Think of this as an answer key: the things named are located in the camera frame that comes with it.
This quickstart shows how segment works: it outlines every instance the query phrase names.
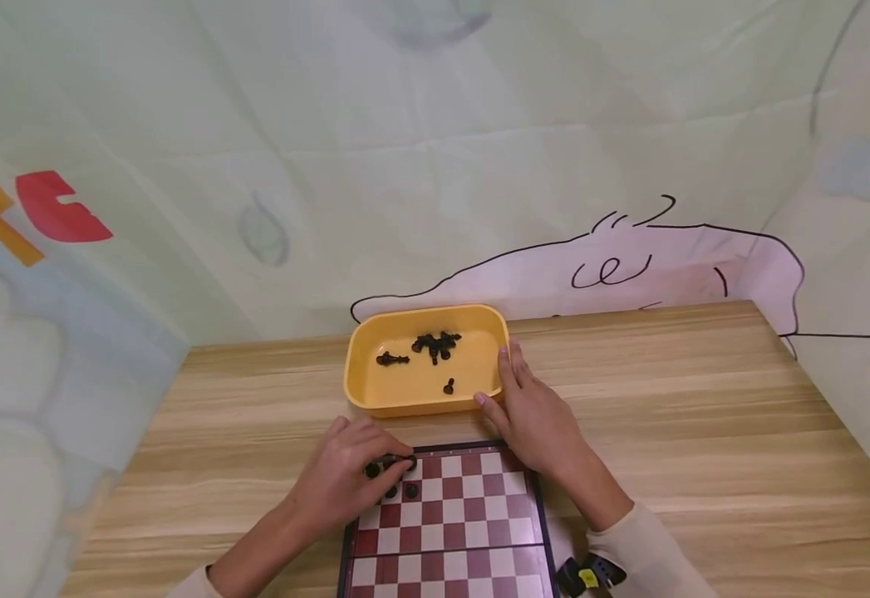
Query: white sleeve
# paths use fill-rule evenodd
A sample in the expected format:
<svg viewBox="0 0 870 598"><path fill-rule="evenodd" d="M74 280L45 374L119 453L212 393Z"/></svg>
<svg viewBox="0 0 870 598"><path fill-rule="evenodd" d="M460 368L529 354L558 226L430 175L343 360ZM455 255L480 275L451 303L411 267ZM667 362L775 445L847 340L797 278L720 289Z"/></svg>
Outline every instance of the white sleeve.
<svg viewBox="0 0 870 598"><path fill-rule="evenodd" d="M209 583L207 567L200 567L178 584L165 598L222 598Z"/></svg>
<svg viewBox="0 0 870 598"><path fill-rule="evenodd" d="M654 512L641 504L601 533L588 531L587 546L627 572L615 598L716 598Z"/></svg>

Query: chessboard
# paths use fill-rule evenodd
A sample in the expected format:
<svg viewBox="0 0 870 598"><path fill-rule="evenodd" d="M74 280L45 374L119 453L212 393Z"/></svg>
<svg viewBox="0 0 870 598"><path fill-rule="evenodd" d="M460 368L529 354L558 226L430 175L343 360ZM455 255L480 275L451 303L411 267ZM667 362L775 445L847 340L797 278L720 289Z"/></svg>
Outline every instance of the chessboard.
<svg viewBox="0 0 870 598"><path fill-rule="evenodd" d="M499 441L415 456L396 495L346 528L338 598L558 596L535 472Z"/></svg>

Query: pink cartoon character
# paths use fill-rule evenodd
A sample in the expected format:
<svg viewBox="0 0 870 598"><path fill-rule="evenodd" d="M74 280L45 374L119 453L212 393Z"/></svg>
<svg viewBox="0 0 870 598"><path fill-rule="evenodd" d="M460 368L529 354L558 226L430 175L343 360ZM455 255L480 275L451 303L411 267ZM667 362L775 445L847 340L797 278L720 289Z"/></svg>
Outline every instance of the pink cartoon character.
<svg viewBox="0 0 870 598"><path fill-rule="evenodd" d="M365 297L351 314L486 303L506 319L752 300L777 334L798 329L804 267L780 239L707 224L654 224L609 213L591 231L468 266L420 293Z"/></svg>

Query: wood grain tabletop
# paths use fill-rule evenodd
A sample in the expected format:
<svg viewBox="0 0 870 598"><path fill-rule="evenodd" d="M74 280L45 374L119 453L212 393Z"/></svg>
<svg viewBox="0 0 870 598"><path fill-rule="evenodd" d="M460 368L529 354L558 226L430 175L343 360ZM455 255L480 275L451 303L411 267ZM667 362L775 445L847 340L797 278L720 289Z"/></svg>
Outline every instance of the wood grain tabletop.
<svg viewBox="0 0 870 598"><path fill-rule="evenodd" d="M752 303L509 325L625 489L724 597L870 597L870 461ZM164 596L231 546L333 418L357 416L342 393L346 348L332 337L191 351L62 595ZM415 446L492 436L477 411L383 424ZM543 490L549 520L580 550L573 505ZM265 596L334 596L341 537Z"/></svg>

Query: yellow plastic tray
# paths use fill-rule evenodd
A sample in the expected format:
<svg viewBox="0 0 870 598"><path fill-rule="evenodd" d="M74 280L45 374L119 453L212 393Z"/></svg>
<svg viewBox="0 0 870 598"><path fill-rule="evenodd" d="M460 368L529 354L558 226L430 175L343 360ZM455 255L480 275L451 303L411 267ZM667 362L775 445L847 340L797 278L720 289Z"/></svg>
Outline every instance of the yellow plastic tray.
<svg viewBox="0 0 870 598"><path fill-rule="evenodd" d="M432 365L428 350L411 350L423 334L442 330L461 334L451 359ZM348 341L345 393L355 407L373 417L445 414L478 409L474 392L500 393L498 350L508 344L508 325L487 305L454 305L378 314L363 321ZM407 355L408 364L379 365L376 357L389 351ZM455 379L455 392L443 388Z"/></svg>

